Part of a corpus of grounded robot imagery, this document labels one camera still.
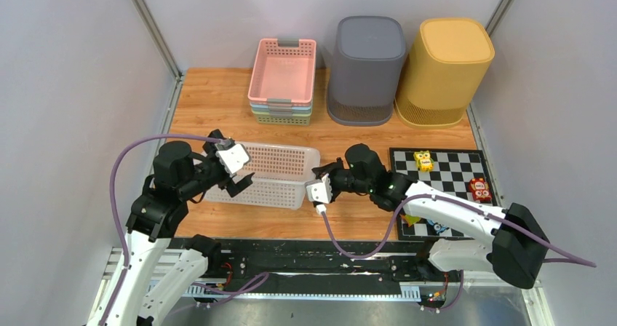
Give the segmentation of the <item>grey slatted waste bin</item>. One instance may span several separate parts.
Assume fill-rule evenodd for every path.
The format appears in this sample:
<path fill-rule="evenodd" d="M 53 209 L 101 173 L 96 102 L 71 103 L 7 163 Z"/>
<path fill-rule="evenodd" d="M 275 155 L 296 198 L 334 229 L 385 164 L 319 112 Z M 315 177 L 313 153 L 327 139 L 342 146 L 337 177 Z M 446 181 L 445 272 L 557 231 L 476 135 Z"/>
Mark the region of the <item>grey slatted waste bin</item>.
<path fill-rule="evenodd" d="M 342 125 L 385 124 L 407 57 L 401 25 L 391 17 L 349 16 L 337 27 L 327 85 L 327 112 Z"/>

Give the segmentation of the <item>green orange toy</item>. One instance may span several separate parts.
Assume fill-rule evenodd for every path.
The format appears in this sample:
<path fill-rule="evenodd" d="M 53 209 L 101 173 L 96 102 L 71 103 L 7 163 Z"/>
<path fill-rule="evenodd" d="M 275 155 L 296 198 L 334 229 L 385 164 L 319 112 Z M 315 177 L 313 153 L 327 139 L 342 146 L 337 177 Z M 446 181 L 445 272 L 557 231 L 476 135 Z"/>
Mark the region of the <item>green orange toy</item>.
<path fill-rule="evenodd" d="M 413 227 L 418 221 L 421 220 L 420 217 L 411 216 L 411 215 L 402 215 L 403 221 L 407 224 L 408 227 Z"/>

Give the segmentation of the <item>black white checkerboard mat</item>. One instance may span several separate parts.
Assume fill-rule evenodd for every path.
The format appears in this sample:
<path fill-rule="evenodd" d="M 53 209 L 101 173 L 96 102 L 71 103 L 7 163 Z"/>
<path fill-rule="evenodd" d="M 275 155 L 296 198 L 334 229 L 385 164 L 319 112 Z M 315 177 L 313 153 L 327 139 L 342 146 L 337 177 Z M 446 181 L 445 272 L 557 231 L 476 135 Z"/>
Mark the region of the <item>black white checkerboard mat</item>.
<path fill-rule="evenodd" d="M 472 178 L 484 178 L 490 187 L 493 196 L 492 202 L 482 204 L 498 204 L 498 196 L 495 195 L 493 182 L 490 178 L 485 155 L 481 150 L 463 149 L 430 149 L 434 161 L 434 169 L 431 172 L 419 172 L 413 157 L 419 148 L 390 148 L 389 161 L 391 169 L 395 172 L 409 175 L 412 178 L 423 181 L 427 185 L 445 192 L 446 194 L 473 201 L 469 191 L 469 181 Z M 469 236 L 450 229 L 440 236 L 435 235 L 427 226 L 427 221 L 421 219 L 413 227 L 408 227 L 402 216 L 397 220 L 397 239 L 399 241 L 420 241 L 426 238 L 468 239 Z"/>

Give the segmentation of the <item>white perforated basket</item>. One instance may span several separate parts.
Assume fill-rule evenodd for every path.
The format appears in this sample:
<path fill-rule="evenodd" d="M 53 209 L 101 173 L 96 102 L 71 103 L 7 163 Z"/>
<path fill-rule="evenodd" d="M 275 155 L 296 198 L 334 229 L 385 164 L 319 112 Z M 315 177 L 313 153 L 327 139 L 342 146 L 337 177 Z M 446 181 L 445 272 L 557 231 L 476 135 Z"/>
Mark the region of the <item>white perforated basket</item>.
<path fill-rule="evenodd" d="M 204 198 L 208 202 L 299 209 L 306 196 L 305 183 L 314 179 L 312 169 L 321 161 L 320 152 L 307 146 L 253 142 L 243 145 L 251 161 L 234 180 L 252 173 L 252 185 L 235 197 L 214 186 Z"/>

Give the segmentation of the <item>right corner metal post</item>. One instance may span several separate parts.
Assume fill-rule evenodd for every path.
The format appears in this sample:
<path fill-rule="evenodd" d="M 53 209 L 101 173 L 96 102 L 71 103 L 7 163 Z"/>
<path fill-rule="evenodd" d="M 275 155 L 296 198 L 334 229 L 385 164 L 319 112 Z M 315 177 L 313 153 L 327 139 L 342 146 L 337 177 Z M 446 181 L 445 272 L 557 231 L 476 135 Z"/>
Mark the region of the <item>right corner metal post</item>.
<path fill-rule="evenodd" d="M 487 31 L 487 34 L 489 36 L 493 35 L 513 2 L 514 0 L 500 0 L 498 2 L 495 10 L 493 11 L 490 19 L 485 26 L 485 30 Z"/>

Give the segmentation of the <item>yellow owl toy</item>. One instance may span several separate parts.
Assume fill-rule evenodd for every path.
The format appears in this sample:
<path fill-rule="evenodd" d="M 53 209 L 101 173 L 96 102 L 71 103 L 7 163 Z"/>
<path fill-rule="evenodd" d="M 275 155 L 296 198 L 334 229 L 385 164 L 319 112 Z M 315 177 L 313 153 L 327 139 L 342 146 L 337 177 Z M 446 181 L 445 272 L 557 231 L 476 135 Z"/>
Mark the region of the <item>yellow owl toy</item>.
<path fill-rule="evenodd" d="M 413 157 L 419 172 L 431 172 L 434 169 L 430 151 L 415 151 Z"/>

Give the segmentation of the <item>yellow slatted waste bin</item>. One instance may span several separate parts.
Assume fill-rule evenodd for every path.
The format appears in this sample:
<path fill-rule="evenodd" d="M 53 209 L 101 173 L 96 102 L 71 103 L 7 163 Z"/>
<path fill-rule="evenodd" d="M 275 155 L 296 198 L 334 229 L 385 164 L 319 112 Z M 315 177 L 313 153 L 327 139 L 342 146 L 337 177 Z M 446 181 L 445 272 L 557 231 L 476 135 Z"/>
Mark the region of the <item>yellow slatted waste bin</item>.
<path fill-rule="evenodd" d="M 424 20 L 404 65 L 394 108 L 409 127 L 446 129 L 466 113 L 495 56 L 483 24 L 467 17 Z"/>

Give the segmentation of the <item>blue perforated basket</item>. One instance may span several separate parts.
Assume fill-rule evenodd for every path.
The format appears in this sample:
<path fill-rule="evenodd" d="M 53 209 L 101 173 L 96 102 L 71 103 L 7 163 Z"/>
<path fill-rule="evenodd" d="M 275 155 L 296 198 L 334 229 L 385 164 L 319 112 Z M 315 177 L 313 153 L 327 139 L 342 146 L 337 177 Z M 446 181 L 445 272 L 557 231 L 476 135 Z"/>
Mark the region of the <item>blue perforated basket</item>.
<path fill-rule="evenodd" d="M 312 112 L 313 103 L 311 103 L 309 106 L 294 106 L 291 104 L 283 104 L 283 103 L 276 103 L 276 104 L 250 103 L 250 107 L 254 111 L 266 112 L 266 113 L 285 112 L 285 113 L 293 113 L 293 114 L 310 114 Z"/>

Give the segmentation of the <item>blue white small toy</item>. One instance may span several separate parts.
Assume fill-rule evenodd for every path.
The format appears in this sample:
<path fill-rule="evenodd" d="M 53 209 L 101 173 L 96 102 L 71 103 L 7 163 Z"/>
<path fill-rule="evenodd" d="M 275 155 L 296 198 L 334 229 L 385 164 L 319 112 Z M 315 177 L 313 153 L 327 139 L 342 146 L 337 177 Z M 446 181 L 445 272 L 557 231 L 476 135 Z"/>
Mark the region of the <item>blue white small toy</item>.
<path fill-rule="evenodd" d="M 437 235 L 440 236 L 442 233 L 446 232 L 447 230 L 449 230 L 450 228 L 448 226 L 444 226 L 441 223 L 438 222 L 434 222 L 432 220 L 428 220 L 427 221 L 427 226 L 432 230 L 432 232 Z"/>

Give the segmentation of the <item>pink perforated basket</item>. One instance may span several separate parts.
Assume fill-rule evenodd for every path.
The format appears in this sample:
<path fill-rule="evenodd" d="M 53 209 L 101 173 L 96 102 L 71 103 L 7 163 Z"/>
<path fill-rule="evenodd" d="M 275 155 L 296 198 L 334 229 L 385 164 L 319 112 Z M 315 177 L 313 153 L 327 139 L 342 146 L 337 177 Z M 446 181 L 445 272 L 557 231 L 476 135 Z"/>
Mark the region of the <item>pink perforated basket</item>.
<path fill-rule="evenodd" d="M 316 61 L 317 42 L 313 39 L 261 39 L 247 98 L 257 104 L 309 106 Z"/>

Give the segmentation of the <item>green perforated basket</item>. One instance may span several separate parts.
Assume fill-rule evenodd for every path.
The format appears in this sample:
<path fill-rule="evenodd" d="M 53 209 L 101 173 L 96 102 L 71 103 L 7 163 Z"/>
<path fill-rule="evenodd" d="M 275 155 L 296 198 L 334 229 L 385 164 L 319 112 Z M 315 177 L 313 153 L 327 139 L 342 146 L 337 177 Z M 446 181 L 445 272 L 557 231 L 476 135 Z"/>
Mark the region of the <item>green perforated basket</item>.
<path fill-rule="evenodd" d="M 307 126 L 311 121 L 311 114 L 265 111 L 252 111 L 252 113 L 259 124 Z"/>

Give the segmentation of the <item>red round toy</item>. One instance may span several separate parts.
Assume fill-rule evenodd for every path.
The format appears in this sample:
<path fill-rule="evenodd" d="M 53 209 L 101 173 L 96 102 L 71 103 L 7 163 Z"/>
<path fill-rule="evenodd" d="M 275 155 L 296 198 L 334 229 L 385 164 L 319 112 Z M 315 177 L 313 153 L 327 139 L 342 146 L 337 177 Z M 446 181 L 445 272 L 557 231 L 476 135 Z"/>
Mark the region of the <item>red round toy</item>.
<path fill-rule="evenodd" d="M 484 178 L 472 178 L 469 181 L 469 191 L 472 199 L 476 202 L 492 202 L 493 196 L 490 192 L 489 183 Z"/>

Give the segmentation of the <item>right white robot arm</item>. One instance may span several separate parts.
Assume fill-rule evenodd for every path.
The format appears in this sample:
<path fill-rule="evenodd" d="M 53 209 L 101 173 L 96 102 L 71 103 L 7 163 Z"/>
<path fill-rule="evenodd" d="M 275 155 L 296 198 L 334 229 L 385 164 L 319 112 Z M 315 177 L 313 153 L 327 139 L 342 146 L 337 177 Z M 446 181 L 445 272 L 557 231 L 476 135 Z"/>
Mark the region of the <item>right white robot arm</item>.
<path fill-rule="evenodd" d="M 342 192 L 366 195 L 378 208 L 433 220 L 467 235 L 438 239 L 415 263 L 419 277 L 434 280 L 443 271 L 492 272 L 521 289 L 532 288 L 549 250 L 549 240 L 522 204 L 507 208 L 461 199 L 409 175 L 387 170 L 376 152 L 359 143 L 343 159 L 315 167 L 305 184 L 307 199 L 320 215 Z"/>

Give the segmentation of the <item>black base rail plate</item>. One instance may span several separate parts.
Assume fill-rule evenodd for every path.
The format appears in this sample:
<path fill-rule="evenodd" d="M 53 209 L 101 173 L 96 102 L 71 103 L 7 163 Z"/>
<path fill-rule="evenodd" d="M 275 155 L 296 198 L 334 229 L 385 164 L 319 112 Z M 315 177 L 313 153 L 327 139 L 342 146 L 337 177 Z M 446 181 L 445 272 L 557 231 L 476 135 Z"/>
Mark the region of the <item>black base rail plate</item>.
<path fill-rule="evenodd" d="M 370 258 L 342 255 L 329 240 L 221 239 L 220 253 L 198 282 L 238 290 L 259 273 L 267 280 L 254 291 L 264 297 L 316 299 L 424 299 L 447 288 L 465 290 L 512 287 L 497 276 L 468 271 L 440 273 L 428 267 L 426 242 L 390 241 Z"/>

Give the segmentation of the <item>corner metal post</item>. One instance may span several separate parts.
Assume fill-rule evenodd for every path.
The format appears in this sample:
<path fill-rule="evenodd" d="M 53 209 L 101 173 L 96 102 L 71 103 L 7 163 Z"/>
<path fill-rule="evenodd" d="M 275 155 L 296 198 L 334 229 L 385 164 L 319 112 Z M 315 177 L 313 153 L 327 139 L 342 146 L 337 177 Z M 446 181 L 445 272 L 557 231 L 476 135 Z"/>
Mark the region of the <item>corner metal post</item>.
<path fill-rule="evenodd" d="M 150 33 L 150 36 L 153 39 L 154 44 L 159 51 L 159 54 L 162 56 L 162 59 L 167 66 L 169 72 L 172 74 L 172 76 L 177 82 L 180 81 L 183 77 L 183 72 L 181 71 L 177 61 L 175 60 L 170 47 L 165 41 L 163 33 L 157 25 L 154 16 L 147 5 L 146 0 L 131 1 L 137 13 L 140 15 L 143 24 Z"/>
<path fill-rule="evenodd" d="M 490 19 L 485 26 L 485 30 L 487 31 L 487 34 L 489 36 L 493 35 L 513 2 L 514 0 L 500 0 L 498 2 L 495 10 L 493 11 Z"/>

